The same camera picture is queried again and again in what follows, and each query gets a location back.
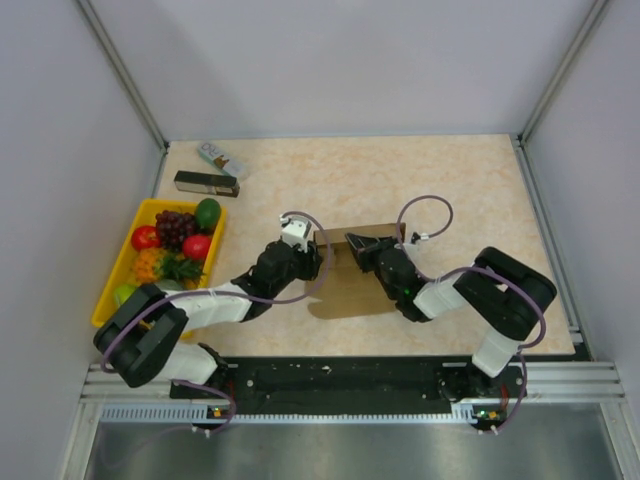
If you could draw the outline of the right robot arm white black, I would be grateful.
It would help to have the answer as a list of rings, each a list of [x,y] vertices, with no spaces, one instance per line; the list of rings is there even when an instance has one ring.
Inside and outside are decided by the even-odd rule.
[[[355,233],[347,233],[345,239],[359,269],[375,275],[406,319],[425,323],[470,307],[489,325],[471,361],[456,373],[442,375],[439,383],[445,398],[508,394],[503,371],[534,327],[542,324],[556,298],[550,279],[501,250],[486,247],[471,266],[427,280],[397,239]]]

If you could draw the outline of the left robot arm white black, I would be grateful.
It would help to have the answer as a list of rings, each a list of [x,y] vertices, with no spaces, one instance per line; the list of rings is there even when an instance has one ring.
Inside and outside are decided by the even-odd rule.
[[[203,395],[216,396],[226,387],[226,363],[211,347],[184,343],[181,336],[219,323],[247,322],[274,305],[297,302],[278,296],[296,280],[316,279],[321,263],[315,242],[291,246],[278,240],[247,272],[216,288],[166,291],[144,284],[93,338],[102,369],[131,388],[153,380],[186,381]]]

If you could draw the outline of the brown cardboard paper box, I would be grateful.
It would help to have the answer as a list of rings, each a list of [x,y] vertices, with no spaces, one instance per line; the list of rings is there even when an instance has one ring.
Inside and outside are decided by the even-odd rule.
[[[322,320],[359,316],[374,316],[395,311],[373,273],[363,273],[348,246],[345,235],[354,233],[366,237],[395,236],[395,224],[327,229],[331,246],[329,272],[322,286],[309,296],[308,311]]]

